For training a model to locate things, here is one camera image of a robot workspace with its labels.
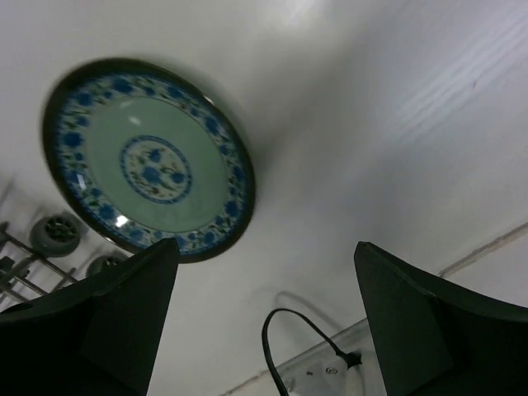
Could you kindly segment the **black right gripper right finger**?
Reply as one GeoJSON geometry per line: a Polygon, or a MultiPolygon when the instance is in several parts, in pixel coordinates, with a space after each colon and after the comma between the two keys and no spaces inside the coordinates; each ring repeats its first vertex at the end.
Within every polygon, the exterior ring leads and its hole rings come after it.
{"type": "Polygon", "coordinates": [[[373,243],[354,253],[389,395],[525,395],[527,309],[412,266],[373,243]]]}

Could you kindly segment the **blue floral green plate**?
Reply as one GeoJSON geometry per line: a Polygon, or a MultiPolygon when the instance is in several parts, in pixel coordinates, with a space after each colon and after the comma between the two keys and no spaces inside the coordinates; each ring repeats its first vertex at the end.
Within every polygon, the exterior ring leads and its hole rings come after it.
{"type": "Polygon", "coordinates": [[[71,70],[45,104],[41,141],[74,213],[128,252],[173,238],[183,262],[201,262],[251,221],[255,175],[237,129],[165,68],[112,58],[71,70]]]}

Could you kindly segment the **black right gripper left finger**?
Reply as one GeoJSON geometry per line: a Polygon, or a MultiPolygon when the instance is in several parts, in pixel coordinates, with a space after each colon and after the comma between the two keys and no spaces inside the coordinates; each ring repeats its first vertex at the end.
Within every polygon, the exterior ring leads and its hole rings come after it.
{"type": "Polygon", "coordinates": [[[1,313],[3,395],[145,395],[180,252],[165,238],[1,313]]]}

